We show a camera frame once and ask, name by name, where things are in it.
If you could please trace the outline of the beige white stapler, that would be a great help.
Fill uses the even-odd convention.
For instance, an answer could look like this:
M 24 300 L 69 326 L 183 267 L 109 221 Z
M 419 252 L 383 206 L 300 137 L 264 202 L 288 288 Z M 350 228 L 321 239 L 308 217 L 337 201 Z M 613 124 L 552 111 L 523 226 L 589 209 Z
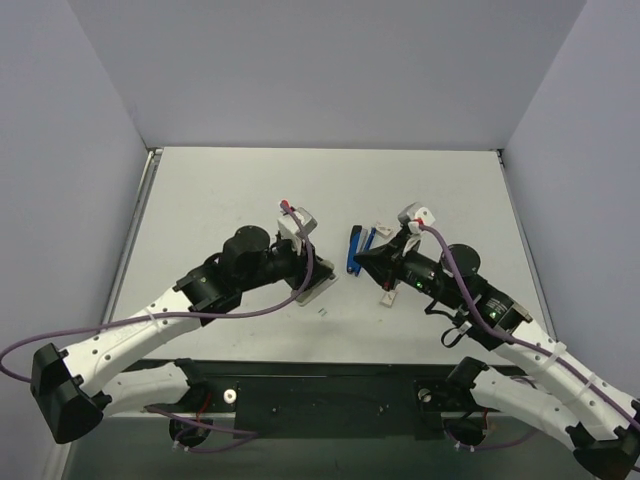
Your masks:
M 309 304 L 312 300 L 321 295 L 324 291 L 326 291 L 329 287 L 331 287 L 338 280 L 338 276 L 335 273 L 329 275 L 326 279 L 320 281 L 313 287 L 306 289 L 299 296 L 296 297 L 295 302 L 304 307 Z

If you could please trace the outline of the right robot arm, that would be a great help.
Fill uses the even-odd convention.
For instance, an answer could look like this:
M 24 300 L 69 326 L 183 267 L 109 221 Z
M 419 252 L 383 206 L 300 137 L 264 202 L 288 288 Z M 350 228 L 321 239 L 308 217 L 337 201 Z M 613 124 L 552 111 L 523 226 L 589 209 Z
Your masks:
M 421 235 L 404 226 L 389 242 L 353 251 L 384 290 L 404 283 L 449 309 L 454 331 L 511 362 L 537 383 L 529 389 L 471 357 L 447 383 L 449 402 L 506 413 L 556 439 L 598 479 L 625 479 L 639 459 L 639 400 L 586 367 L 529 311 L 480 273 L 479 254 L 444 244 L 438 260 L 418 250 Z

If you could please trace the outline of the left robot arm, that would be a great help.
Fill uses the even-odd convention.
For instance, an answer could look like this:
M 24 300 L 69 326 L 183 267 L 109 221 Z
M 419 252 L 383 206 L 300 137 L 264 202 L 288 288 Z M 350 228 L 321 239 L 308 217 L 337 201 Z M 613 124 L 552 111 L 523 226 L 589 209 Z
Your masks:
M 243 226 L 220 252 L 190 270 L 128 318 L 63 349 L 48 343 L 33 356 L 30 391 L 58 444 L 75 441 L 104 417 L 155 403 L 192 412 L 206 397 L 201 375 L 181 359 L 161 367 L 132 365 L 169 341 L 237 308 L 245 292 L 285 282 L 298 303 L 335 280 L 333 264 L 313 245 L 281 229 L 271 237 Z

